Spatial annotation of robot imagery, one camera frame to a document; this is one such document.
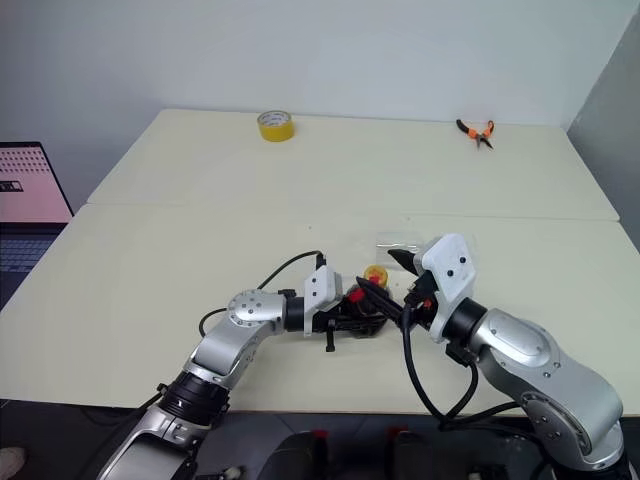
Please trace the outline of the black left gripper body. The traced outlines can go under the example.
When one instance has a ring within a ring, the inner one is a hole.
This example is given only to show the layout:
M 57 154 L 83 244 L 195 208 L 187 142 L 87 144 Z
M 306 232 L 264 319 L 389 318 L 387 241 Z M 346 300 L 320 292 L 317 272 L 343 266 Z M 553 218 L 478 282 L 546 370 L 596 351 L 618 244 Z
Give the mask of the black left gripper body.
M 335 332 L 347 332 L 353 336 L 363 331 L 360 303 L 364 300 L 364 290 L 352 286 L 341 302 L 327 313 L 326 347 L 327 353 L 336 350 Z

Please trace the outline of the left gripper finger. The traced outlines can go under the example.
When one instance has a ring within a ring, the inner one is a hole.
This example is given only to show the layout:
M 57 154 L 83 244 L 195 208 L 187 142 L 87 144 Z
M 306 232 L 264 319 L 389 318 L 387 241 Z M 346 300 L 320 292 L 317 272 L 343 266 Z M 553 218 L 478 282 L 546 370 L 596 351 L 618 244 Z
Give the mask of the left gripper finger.
M 362 317 L 385 317 L 386 303 L 365 295 L 357 302 L 357 311 Z
M 386 323 L 386 318 L 359 320 L 350 326 L 349 331 L 354 337 L 374 337 Z

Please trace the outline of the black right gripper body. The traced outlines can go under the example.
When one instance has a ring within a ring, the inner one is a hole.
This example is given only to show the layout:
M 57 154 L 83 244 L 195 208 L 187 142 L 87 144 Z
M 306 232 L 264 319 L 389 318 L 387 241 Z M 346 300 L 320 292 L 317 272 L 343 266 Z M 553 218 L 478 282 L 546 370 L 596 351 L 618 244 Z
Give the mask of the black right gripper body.
M 438 285 L 430 271 L 418 276 L 408 289 L 404 303 L 409 307 L 410 326 L 430 326 L 438 311 Z

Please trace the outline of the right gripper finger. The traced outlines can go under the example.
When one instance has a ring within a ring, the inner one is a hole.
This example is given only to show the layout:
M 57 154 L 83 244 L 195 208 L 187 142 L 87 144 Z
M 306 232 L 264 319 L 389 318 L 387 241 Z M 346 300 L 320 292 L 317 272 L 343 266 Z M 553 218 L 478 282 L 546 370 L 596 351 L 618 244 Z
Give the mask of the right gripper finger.
M 391 298 L 386 289 L 363 277 L 357 277 L 356 283 L 364 292 L 364 296 L 367 295 L 371 298 L 379 298 L 381 301 L 386 303 L 385 318 L 387 320 L 391 320 L 394 323 L 398 323 L 401 320 L 403 307 Z
M 420 258 L 417 253 L 410 250 L 393 248 L 387 253 L 406 271 L 415 276 L 421 276 L 424 269 L 421 266 Z

